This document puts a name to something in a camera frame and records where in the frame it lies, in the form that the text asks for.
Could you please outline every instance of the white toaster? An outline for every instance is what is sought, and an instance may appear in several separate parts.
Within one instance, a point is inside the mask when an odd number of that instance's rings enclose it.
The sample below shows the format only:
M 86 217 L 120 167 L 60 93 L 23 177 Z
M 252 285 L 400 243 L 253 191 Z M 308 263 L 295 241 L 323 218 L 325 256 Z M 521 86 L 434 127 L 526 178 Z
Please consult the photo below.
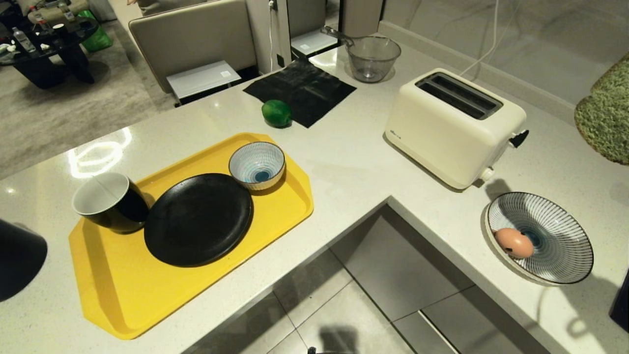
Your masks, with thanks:
M 400 88 L 387 122 L 387 139 L 456 189 L 487 181 L 507 145 L 528 135 L 524 110 L 444 69 Z

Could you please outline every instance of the brown egg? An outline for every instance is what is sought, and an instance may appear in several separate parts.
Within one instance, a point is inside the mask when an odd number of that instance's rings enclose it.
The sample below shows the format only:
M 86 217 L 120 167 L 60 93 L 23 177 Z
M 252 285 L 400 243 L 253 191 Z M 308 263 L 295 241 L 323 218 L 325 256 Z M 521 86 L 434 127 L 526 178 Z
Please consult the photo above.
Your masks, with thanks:
M 510 256 L 528 258 L 535 248 L 529 238 L 516 229 L 500 229 L 496 231 L 496 242 Z

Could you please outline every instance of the coffee table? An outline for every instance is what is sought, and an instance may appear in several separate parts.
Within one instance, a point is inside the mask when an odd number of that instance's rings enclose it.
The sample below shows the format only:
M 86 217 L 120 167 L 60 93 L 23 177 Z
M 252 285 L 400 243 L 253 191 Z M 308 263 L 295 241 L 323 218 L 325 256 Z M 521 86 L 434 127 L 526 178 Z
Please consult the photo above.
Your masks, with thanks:
M 41 89 L 62 83 L 65 71 L 70 71 L 80 81 L 93 84 L 94 78 L 87 70 L 89 62 L 79 44 L 91 37 L 98 26 L 98 22 L 92 18 L 77 17 L 73 24 L 66 26 L 67 33 L 63 35 L 32 35 L 31 41 L 37 48 L 35 52 L 0 55 L 0 66 L 15 67 Z M 50 48 L 42 50 L 41 43 L 48 44 Z M 50 61 L 50 57 L 55 54 L 61 57 L 64 66 L 55 65 Z

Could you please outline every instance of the striped bowl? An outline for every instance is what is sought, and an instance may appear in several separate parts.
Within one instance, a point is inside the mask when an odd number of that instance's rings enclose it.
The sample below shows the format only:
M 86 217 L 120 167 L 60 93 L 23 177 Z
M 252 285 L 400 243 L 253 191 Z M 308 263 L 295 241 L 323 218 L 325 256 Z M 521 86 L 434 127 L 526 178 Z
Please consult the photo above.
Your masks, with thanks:
M 230 158 L 230 174 L 248 190 L 265 190 L 284 175 L 286 158 L 279 146 L 266 141 L 247 144 Z
M 547 285 L 573 284 L 592 271 L 594 253 L 585 231 L 562 207 L 538 195 L 510 192 L 497 197 L 486 211 L 490 243 L 514 270 Z M 526 235 L 535 251 L 513 258 L 493 234 L 505 227 Z

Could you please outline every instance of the lime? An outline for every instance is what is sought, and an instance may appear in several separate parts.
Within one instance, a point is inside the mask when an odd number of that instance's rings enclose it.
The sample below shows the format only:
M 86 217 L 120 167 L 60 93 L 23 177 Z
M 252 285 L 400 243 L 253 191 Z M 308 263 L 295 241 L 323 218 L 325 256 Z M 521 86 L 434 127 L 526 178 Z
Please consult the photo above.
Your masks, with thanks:
M 269 100 L 262 105 L 262 116 L 271 127 L 287 127 L 292 120 L 291 107 L 280 100 Z

